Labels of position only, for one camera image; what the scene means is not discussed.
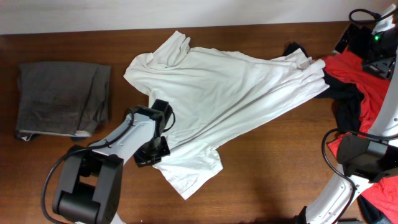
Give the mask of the white t-shirt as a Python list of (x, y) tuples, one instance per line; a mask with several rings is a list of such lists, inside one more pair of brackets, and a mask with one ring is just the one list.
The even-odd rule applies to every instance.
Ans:
[(155, 52), (135, 57), (124, 78), (151, 103), (170, 103), (170, 155), (156, 168), (186, 199), (222, 170), (221, 145), (325, 91), (324, 67), (300, 49), (263, 60), (191, 47), (174, 32)]

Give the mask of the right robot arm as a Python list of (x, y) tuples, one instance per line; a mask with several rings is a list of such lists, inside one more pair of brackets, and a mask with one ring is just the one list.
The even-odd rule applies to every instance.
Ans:
[(389, 86), (382, 108), (367, 133), (346, 131), (336, 153), (338, 167), (320, 196), (294, 217), (294, 223), (337, 223), (351, 203), (382, 179), (397, 175), (397, 27), (373, 33), (361, 28), (349, 51), (360, 56), (369, 75)]

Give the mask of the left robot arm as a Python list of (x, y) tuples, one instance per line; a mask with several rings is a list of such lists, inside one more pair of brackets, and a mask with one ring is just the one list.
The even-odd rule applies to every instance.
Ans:
[(170, 154), (163, 133), (174, 118), (169, 102), (128, 110), (108, 136), (87, 147), (72, 146), (54, 165), (62, 167), (53, 198), (53, 213), (73, 223), (121, 223), (118, 207), (123, 169), (129, 159), (151, 166)]

